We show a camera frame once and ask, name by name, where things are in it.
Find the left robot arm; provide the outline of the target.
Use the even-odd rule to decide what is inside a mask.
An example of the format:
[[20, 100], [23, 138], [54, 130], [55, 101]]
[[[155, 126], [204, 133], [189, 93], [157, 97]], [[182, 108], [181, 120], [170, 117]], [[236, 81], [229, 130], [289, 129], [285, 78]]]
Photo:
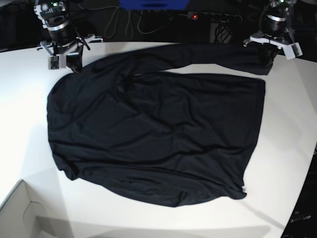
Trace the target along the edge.
[[260, 61], [264, 66], [273, 64], [279, 52], [291, 60], [302, 56], [300, 44], [295, 41], [292, 16], [295, 0], [270, 0], [259, 17], [259, 30], [244, 40], [244, 46], [258, 43]]

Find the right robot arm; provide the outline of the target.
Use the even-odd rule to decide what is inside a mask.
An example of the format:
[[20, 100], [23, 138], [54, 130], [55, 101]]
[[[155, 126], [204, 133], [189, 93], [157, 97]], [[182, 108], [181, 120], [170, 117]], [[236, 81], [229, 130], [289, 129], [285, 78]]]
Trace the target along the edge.
[[37, 50], [48, 53], [48, 69], [69, 68], [74, 73], [82, 70], [83, 49], [90, 47], [88, 43], [99, 43], [103, 39], [95, 34], [83, 37], [75, 27], [65, 0], [37, 0], [34, 13], [47, 30], [51, 41], [43, 40]]

